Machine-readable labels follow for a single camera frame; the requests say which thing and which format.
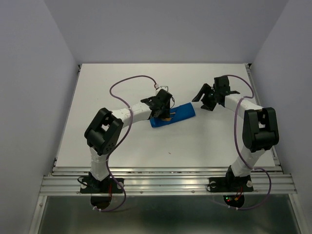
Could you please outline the blue cloth napkin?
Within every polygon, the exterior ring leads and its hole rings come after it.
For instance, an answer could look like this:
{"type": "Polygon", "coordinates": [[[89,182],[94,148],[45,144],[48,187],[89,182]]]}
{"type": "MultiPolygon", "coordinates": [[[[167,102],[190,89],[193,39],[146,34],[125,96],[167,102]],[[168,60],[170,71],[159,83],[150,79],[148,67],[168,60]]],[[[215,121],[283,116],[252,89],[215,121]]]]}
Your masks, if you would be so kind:
{"type": "Polygon", "coordinates": [[[193,105],[189,102],[170,110],[170,116],[168,120],[160,119],[160,118],[152,118],[150,119],[150,124],[152,128],[162,127],[166,125],[170,125],[173,123],[177,123],[189,118],[195,117],[195,110],[193,105]]]}

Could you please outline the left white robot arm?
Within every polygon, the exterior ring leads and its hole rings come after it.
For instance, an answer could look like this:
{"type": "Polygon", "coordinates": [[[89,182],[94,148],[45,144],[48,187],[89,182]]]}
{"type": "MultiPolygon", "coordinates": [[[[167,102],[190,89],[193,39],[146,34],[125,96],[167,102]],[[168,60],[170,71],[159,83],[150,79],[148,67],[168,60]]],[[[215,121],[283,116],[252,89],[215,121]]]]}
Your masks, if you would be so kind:
{"type": "Polygon", "coordinates": [[[107,156],[117,147],[123,128],[139,121],[170,116],[170,101],[173,95],[167,86],[156,89],[156,95],[139,103],[114,111],[102,108],[91,121],[84,137],[91,152],[91,169],[81,180],[81,193],[107,193],[113,180],[107,170],[107,156]]]}

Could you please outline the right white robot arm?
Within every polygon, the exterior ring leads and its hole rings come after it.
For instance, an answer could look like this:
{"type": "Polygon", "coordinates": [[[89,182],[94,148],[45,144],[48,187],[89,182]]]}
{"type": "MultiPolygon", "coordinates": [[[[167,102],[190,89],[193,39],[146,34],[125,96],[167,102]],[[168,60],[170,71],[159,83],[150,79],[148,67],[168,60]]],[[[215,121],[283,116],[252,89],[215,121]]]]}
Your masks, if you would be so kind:
{"type": "Polygon", "coordinates": [[[214,78],[213,86],[203,84],[194,102],[202,102],[201,108],[213,111],[217,105],[234,112],[234,123],[243,120],[243,147],[236,147],[238,157],[229,166],[224,177],[211,177],[207,186],[212,193],[252,192],[251,172],[259,158],[279,142],[276,111],[252,103],[252,96],[242,96],[230,88],[229,76],[214,78]]]}

